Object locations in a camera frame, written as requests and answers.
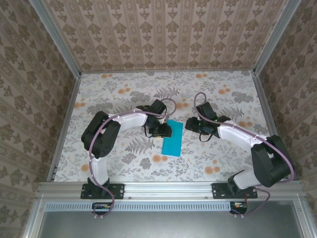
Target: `floral tablecloth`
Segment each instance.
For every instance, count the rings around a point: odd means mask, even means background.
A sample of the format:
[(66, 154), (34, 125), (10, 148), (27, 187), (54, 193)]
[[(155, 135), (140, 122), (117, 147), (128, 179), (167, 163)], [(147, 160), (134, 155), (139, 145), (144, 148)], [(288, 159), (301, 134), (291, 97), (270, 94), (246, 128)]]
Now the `floral tablecloth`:
[[(141, 127), (123, 131), (107, 156), (111, 181), (227, 180), (251, 167), (250, 152), (216, 137), (202, 143), (198, 134), (185, 129), (186, 120), (197, 116), (193, 99), (201, 91), (218, 116), (268, 135), (249, 71), (83, 74), (55, 181), (87, 180), (88, 157), (81, 135), (98, 111), (116, 114), (168, 97), (177, 102), (170, 119), (184, 123), (181, 156), (162, 155), (163, 139), (147, 138)], [(173, 103), (165, 104), (171, 111)]]

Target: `blue cloth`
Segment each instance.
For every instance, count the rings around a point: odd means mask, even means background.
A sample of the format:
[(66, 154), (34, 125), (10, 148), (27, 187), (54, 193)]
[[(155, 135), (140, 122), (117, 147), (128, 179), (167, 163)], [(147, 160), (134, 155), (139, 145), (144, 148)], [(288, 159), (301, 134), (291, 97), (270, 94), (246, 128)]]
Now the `blue cloth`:
[(172, 128), (172, 136), (164, 137), (162, 154), (180, 156), (182, 148), (183, 123), (174, 120), (167, 120)]

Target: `robotic arm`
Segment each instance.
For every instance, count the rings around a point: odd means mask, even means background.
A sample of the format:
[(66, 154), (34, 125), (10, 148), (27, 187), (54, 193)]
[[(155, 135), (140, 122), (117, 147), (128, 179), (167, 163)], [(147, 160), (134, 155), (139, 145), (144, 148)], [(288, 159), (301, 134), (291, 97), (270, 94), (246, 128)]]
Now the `robotic arm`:
[[(166, 106), (160, 100), (155, 100), (151, 106), (138, 106), (132, 110), (131, 113), (127, 112), (123, 116), (118, 116), (110, 120), (103, 128), (103, 133), (100, 133), (93, 145), (92, 154), (92, 170), (96, 181), (99, 184), (105, 186), (109, 183), (109, 176), (107, 173), (107, 159), (104, 158), (112, 150), (115, 140), (119, 132), (133, 128), (144, 126), (149, 129), (151, 137), (171, 137), (172, 130), (164, 122), (163, 118), (158, 119), (153, 115), (146, 115), (140, 111), (150, 112), (155, 114), (162, 114), (166, 110)], [(84, 147), (89, 151), (89, 147), (100, 126), (113, 115), (107, 115), (104, 112), (98, 112), (86, 128), (81, 140), (84, 143)]]
[[(214, 135), (217, 138), (229, 140), (245, 151), (251, 152), (253, 168), (240, 171), (228, 179), (228, 190), (233, 196), (244, 194), (243, 190), (252, 186), (263, 185), (265, 187), (271, 187), (290, 174), (289, 166), (280, 155), (259, 139), (238, 130), (238, 126), (231, 121), (230, 118), (226, 116), (218, 118), (216, 113), (212, 110), (210, 103), (205, 102), (198, 105), (196, 109), (201, 115), (210, 120), (226, 123), (225, 125), (219, 125), (201, 118), (192, 117), (187, 120), (186, 129), (199, 133), (200, 135), (209, 134), (210, 138)], [(277, 135), (271, 137), (257, 135), (257, 138), (258, 137), (276, 147), (290, 161), (290, 156), (280, 137)]]

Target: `wire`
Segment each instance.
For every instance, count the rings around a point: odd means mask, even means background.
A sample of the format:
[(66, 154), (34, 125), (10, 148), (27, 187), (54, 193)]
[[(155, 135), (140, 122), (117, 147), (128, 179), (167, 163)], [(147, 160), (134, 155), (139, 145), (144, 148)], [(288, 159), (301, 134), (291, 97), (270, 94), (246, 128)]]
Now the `wire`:
[(164, 113), (163, 117), (161, 117), (161, 118), (156, 117), (156, 118), (159, 119), (159, 120), (163, 119), (164, 117), (166, 117), (166, 112), (167, 112), (167, 108), (165, 108), (165, 113)]
[(208, 137), (208, 140), (202, 141), (202, 134), (199, 134), (199, 140), (200, 142), (208, 142), (212, 138), (212, 134)]
[(232, 208), (231, 208), (231, 211), (234, 211), (235, 213), (237, 213), (238, 215), (240, 215), (241, 217), (243, 217), (243, 216), (249, 216), (249, 215), (251, 215), (251, 214), (257, 212), (258, 210), (260, 210), (260, 208), (262, 208), (262, 207), (268, 202), (269, 198), (271, 197), (271, 194), (270, 194), (269, 191), (264, 190), (264, 189), (261, 189), (261, 188), (258, 188), (258, 187), (257, 187), (257, 190), (259, 190), (259, 191), (261, 191), (261, 192), (265, 192), (265, 193), (267, 194), (266, 200), (264, 200), (264, 202), (263, 202), (259, 207), (257, 207), (257, 208), (254, 209), (253, 211), (248, 212), (248, 213), (245, 213), (245, 214), (241, 214), (240, 212), (238, 212), (238, 211), (236, 211), (236, 210), (234, 210), (234, 209), (232, 209)]
[(244, 202), (247, 204), (247, 207), (248, 207), (248, 195), (247, 195), (247, 193), (246, 193), (246, 200)]
[[(165, 100), (169, 100), (169, 101), (172, 101), (172, 102), (174, 103), (174, 110), (173, 110), (171, 113), (166, 114), (165, 116), (167, 117), (167, 116), (172, 115), (172, 114), (176, 111), (176, 102), (175, 102), (173, 99), (171, 99), (171, 98), (164, 98), (164, 99), (162, 99), (161, 101), (165, 101)], [(90, 147), (89, 147), (89, 170), (90, 170), (91, 178), (92, 178), (94, 184), (97, 185), (98, 187), (102, 188), (103, 190), (105, 190), (108, 194), (110, 194), (111, 199), (112, 199), (112, 204), (111, 204), (109, 210), (108, 210), (105, 214), (102, 215), (103, 217), (107, 216), (107, 215), (111, 212), (111, 210), (113, 209), (113, 206), (114, 206), (114, 196), (113, 196), (113, 194), (109, 191), (109, 189), (107, 189), (106, 187), (102, 186), (102, 185), (101, 185), (100, 183), (98, 183), (98, 181), (95, 179), (94, 172), (93, 172), (93, 166), (92, 166), (92, 162), (93, 162), (93, 158), (94, 158), (94, 156), (92, 155), (93, 146), (94, 146), (94, 144), (95, 144), (95, 142), (96, 142), (96, 139), (97, 139), (98, 135), (100, 134), (100, 132), (102, 131), (102, 129), (104, 128), (104, 126), (105, 126), (109, 121), (111, 121), (112, 119), (121, 117), (121, 116), (130, 115), (130, 114), (144, 114), (144, 115), (148, 114), (148, 115), (153, 115), (153, 116), (157, 116), (157, 117), (162, 116), (162, 115), (160, 115), (160, 114), (150, 113), (150, 112), (144, 112), (144, 111), (141, 111), (141, 110), (140, 110), (140, 111), (132, 111), (132, 112), (130, 111), (130, 112), (120, 113), (120, 114), (111, 116), (111, 117), (109, 117), (107, 120), (105, 120), (104, 123), (103, 123), (103, 124), (99, 127), (99, 129), (97, 130), (96, 134), (94, 135), (94, 137), (93, 137), (93, 139), (92, 139), (92, 141), (91, 141), (91, 143), (90, 143)], [(96, 218), (97, 216), (100, 216), (100, 215), (97, 215), (97, 214), (96, 214), (96, 209), (93, 210), (93, 213), (94, 213), (94, 215), (95, 215), (95, 218)]]
[(148, 136), (148, 134), (147, 134), (147, 128), (145, 127), (145, 125), (144, 125), (144, 133), (145, 133), (145, 136), (146, 136), (147, 138), (151, 138), (151, 137), (153, 137), (153, 135), (154, 135), (154, 134), (152, 134), (152, 135)]
[[(215, 123), (215, 124), (226, 125), (226, 126), (232, 127), (232, 124), (225, 123), (225, 122), (218, 122), (218, 121), (210, 120), (210, 119), (204, 117), (203, 115), (201, 115), (201, 114), (199, 113), (199, 111), (198, 111), (197, 108), (196, 108), (196, 100), (197, 100), (197, 97), (198, 97), (200, 94), (202, 94), (202, 95), (204, 96), (204, 98), (205, 98), (205, 101), (204, 101), (204, 102), (206, 102), (206, 100), (207, 100), (207, 96), (206, 96), (206, 94), (203, 93), (203, 92), (197, 93), (197, 94), (195, 95), (195, 97), (194, 97), (194, 109), (196, 110), (196, 112), (197, 112), (197, 114), (200, 116), (200, 118), (202, 118), (202, 119), (204, 119), (204, 120), (206, 120), (206, 121)], [(281, 151), (279, 151), (275, 146), (273, 146), (272, 144), (268, 143), (266, 140), (262, 139), (262, 138), (259, 137), (258, 135), (255, 135), (255, 134), (253, 134), (252, 132), (250, 132), (250, 131), (248, 131), (248, 130), (245, 130), (245, 129), (243, 129), (243, 128), (237, 126), (237, 125), (233, 125), (233, 126), (234, 126), (235, 129), (237, 129), (237, 130), (239, 130), (239, 131), (242, 131), (242, 132), (244, 132), (244, 133), (246, 133), (246, 134), (248, 134), (248, 135), (250, 135), (250, 136), (253, 136), (254, 138), (256, 138), (256, 139), (258, 139), (259, 141), (263, 142), (264, 144), (266, 144), (267, 146), (269, 146), (270, 148), (272, 148), (276, 153), (278, 153), (278, 154), (282, 157), (282, 159), (285, 161), (285, 163), (286, 163), (286, 164), (288, 165), (288, 167), (289, 167), (289, 170), (290, 170), (290, 172), (291, 172), (291, 177), (290, 177), (290, 179), (288, 179), (288, 180), (286, 180), (286, 181), (280, 181), (279, 183), (290, 182), (290, 181), (292, 181), (292, 180), (294, 179), (294, 169), (293, 169), (293, 166), (292, 166), (292, 164), (289, 162), (289, 160), (286, 158), (286, 156), (285, 156)]]

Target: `patterned wallpaper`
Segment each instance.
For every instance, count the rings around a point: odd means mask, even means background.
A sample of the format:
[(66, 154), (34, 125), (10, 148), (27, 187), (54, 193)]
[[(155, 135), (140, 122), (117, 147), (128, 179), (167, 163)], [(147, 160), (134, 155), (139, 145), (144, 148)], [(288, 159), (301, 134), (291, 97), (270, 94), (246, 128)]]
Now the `patterned wallpaper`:
[(81, 71), (252, 68), (286, 0), (44, 0)]
[(23, 232), (74, 77), (27, 0), (0, 0), (0, 237)]
[(317, 221), (317, 2), (296, 10), (260, 78)]

